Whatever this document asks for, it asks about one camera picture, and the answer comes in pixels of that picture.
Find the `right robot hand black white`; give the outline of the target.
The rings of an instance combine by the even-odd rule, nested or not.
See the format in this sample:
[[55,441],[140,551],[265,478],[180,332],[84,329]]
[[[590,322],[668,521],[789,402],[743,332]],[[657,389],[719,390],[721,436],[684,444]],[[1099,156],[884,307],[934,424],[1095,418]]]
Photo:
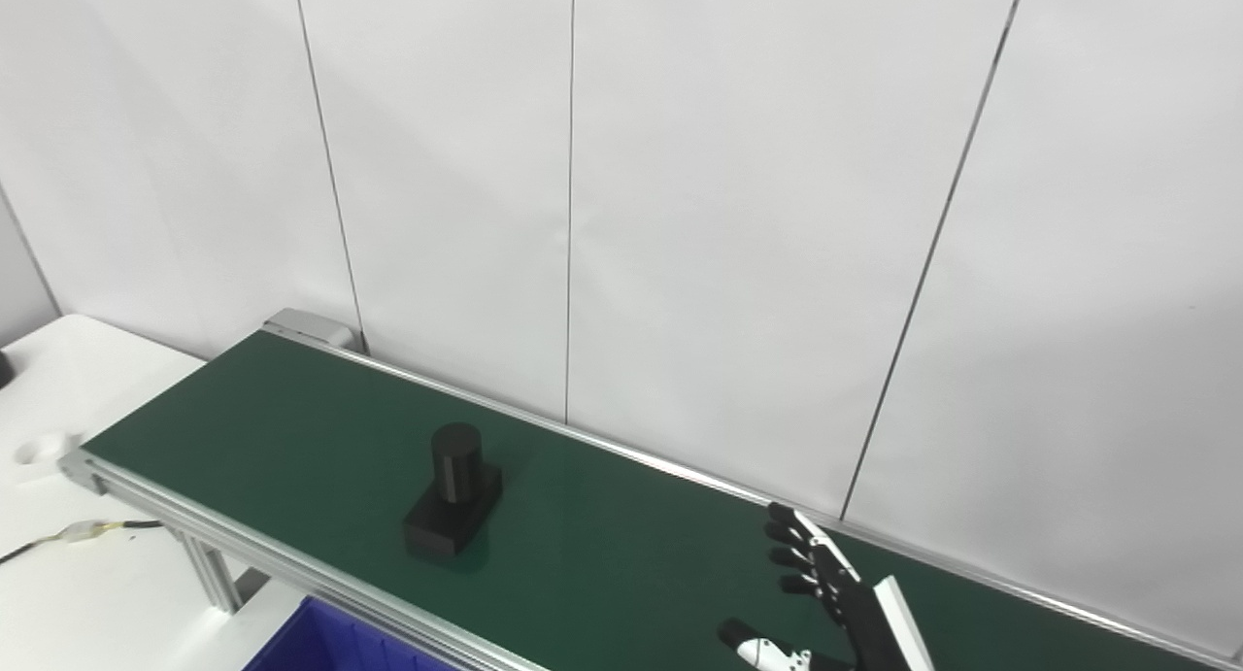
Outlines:
[[718,639],[755,670],[932,670],[924,635],[895,577],[874,587],[861,579],[827,531],[800,511],[771,502],[764,536],[769,559],[786,565],[781,591],[812,596],[844,632],[851,659],[834,659],[755,631],[738,619],[718,625]]

